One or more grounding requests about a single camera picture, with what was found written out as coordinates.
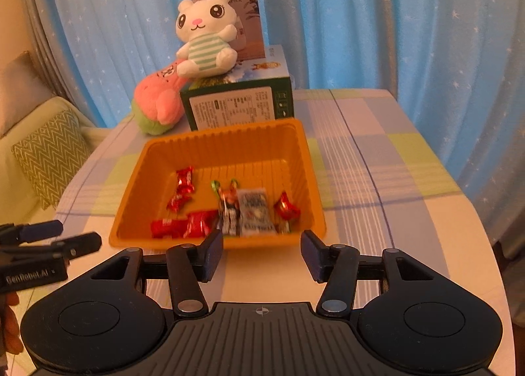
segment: red candy wrapper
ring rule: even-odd
[[[174,196],[171,197],[170,201],[168,201],[166,205],[166,210],[171,210],[171,211],[178,213],[180,209],[182,208],[182,206],[190,200],[191,200],[191,197],[189,197],[188,195],[182,195],[181,193],[176,193]]]
[[[181,238],[187,231],[188,219],[161,219],[151,222],[153,238]]]
[[[207,237],[215,229],[218,210],[193,211],[188,213],[188,226],[184,233],[184,238]]]
[[[282,233],[290,233],[290,221],[301,216],[301,210],[290,202],[285,191],[283,191],[277,202],[274,204],[274,209],[283,220],[283,222],[279,224],[279,231]]]
[[[186,167],[182,170],[177,170],[178,183],[177,193],[193,193],[195,192],[195,185],[192,182],[193,167]]]

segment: human hand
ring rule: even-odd
[[[0,322],[4,335],[5,350],[15,355],[20,354],[24,350],[24,344],[22,344],[22,340],[20,340],[20,327],[16,320],[15,311],[11,309],[12,306],[18,305],[19,303],[20,299],[16,291],[6,294],[4,317]]]

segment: pillow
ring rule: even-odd
[[[77,117],[70,109],[12,145],[11,152],[44,210],[50,205],[56,208],[67,185],[90,154]]]
[[[38,77],[29,52],[24,52],[0,71],[0,137],[53,92]]]

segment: cardboard box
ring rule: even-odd
[[[230,0],[237,13],[237,38],[229,42],[237,52],[237,60],[260,59],[264,54],[263,27],[259,16],[258,0]]]
[[[188,82],[180,91],[192,130],[293,117],[290,75],[283,48],[266,58],[237,62],[224,75]]]

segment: green striped shirt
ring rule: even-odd
[[[190,41],[189,60],[193,60],[199,71],[216,67],[217,54],[228,45],[216,33],[201,35]]]

